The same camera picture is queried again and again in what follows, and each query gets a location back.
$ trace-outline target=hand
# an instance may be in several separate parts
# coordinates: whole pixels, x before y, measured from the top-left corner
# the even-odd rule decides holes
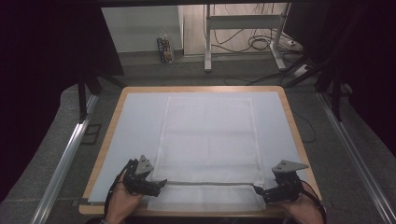
[[[122,183],[124,174],[120,178],[120,183],[113,190],[110,203],[108,204],[105,220],[109,224],[120,224],[139,205],[142,194],[131,194]]]
[[[306,191],[315,195],[314,191],[304,182],[302,183]],[[284,207],[291,216],[301,224],[323,224],[321,213],[317,206],[306,195],[301,194],[294,202],[282,202],[280,206]]]

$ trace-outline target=cable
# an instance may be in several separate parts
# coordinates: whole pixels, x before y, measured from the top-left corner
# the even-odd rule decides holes
[[[307,140],[303,140],[303,139],[302,139],[302,141],[303,141],[304,143],[313,143],[313,142],[317,141],[317,132],[315,132],[315,129],[314,129],[314,127],[312,126],[311,122],[309,122],[309,120],[306,119],[306,118],[304,118],[303,116],[299,115],[299,114],[298,114],[297,112],[295,112],[294,110],[292,110],[292,109],[290,109],[290,110],[291,110],[291,112],[293,112],[295,115],[297,115],[297,116],[300,117],[301,119],[305,120],[305,121],[309,124],[309,126],[311,127],[312,132],[314,133],[314,137],[313,137],[312,140],[307,141]]]

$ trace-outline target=wall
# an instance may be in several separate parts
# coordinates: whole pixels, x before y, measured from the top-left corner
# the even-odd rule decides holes
[[[181,10],[177,6],[102,8],[117,52],[158,50],[156,39],[164,32],[172,36],[174,49],[182,49]]]

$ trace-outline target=person's right hand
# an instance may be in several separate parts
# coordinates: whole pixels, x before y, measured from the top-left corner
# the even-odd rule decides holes
[[[315,195],[313,190],[304,182],[302,183],[306,191]],[[318,207],[306,195],[301,194],[294,202],[282,202],[280,206],[284,207],[298,223],[301,224],[324,224],[323,218]]]

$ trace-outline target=white desk leg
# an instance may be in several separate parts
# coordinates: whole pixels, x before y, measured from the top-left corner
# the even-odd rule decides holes
[[[279,25],[277,26],[274,42],[271,42],[271,44],[270,44],[271,52],[273,53],[273,56],[275,58],[277,68],[280,71],[286,70],[286,66],[283,63],[282,57],[279,54],[279,50],[277,49],[277,46],[279,45],[279,39],[280,39],[280,36],[282,35],[283,26],[285,25],[286,17],[288,16],[289,6],[290,6],[290,3],[287,3],[285,8],[283,9],[282,14],[280,15]]]
[[[212,71],[212,45],[210,44],[210,5],[206,5],[205,71]]]

